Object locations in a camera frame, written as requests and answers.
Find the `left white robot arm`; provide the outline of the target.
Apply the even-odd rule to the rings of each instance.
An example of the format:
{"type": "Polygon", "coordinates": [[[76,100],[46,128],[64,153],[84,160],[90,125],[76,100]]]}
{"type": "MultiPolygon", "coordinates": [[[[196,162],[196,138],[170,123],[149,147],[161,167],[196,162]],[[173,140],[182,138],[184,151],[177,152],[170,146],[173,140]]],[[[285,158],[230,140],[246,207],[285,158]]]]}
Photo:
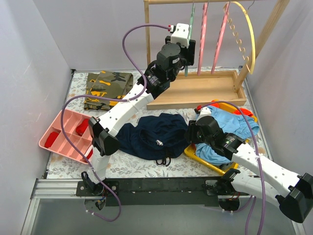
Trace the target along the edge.
{"type": "Polygon", "coordinates": [[[92,156],[91,167],[81,177],[85,188],[94,196],[104,190],[106,165],[104,156],[110,156],[121,146],[116,136],[122,126],[141,108],[154,101],[175,81],[180,70],[194,64],[195,40],[167,36],[165,45],[151,62],[133,88],[111,110],[100,117],[89,119],[91,146],[99,156],[92,156]]]}

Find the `green hanger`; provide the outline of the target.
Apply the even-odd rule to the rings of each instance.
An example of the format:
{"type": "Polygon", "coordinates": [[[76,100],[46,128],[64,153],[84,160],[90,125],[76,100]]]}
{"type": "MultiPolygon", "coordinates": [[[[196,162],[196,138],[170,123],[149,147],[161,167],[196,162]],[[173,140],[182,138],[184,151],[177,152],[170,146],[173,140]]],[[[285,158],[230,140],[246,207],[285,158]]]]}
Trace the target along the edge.
{"type": "MultiPolygon", "coordinates": [[[[188,40],[190,40],[190,39],[191,39],[191,36],[192,36],[192,28],[193,28],[193,21],[194,21],[194,13],[195,13],[195,4],[194,4],[194,1],[193,1],[193,3],[192,3],[192,8],[191,8],[190,22],[189,22],[188,40]]],[[[188,76],[188,66],[185,66],[185,68],[184,68],[184,75],[185,75],[185,77],[188,76]]]]}

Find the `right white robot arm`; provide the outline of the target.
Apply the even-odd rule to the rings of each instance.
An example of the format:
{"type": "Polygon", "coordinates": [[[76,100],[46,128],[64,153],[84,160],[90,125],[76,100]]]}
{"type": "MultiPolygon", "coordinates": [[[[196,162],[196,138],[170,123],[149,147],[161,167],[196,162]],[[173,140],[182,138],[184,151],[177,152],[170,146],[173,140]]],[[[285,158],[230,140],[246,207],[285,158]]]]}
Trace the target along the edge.
{"type": "Polygon", "coordinates": [[[277,206],[289,219],[303,223],[313,208],[313,177],[289,171],[270,159],[257,156],[244,139],[223,132],[209,115],[191,120],[185,134],[188,142],[205,143],[219,155],[255,173],[244,175],[237,169],[228,170],[213,186],[220,194],[247,193],[277,206]]]}

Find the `navy blue shorts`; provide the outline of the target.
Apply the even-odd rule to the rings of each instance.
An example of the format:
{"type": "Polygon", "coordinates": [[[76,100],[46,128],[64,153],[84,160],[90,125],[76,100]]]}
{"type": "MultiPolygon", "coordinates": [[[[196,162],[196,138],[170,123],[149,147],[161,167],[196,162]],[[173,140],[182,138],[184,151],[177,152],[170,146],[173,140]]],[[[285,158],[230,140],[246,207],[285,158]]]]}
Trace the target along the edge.
{"type": "Polygon", "coordinates": [[[184,137],[187,128],[180,114],[161,113],[140,118],[137,126],[124,124],[116,138],[120,151],[168,166],[189,145],[184,137]]]}

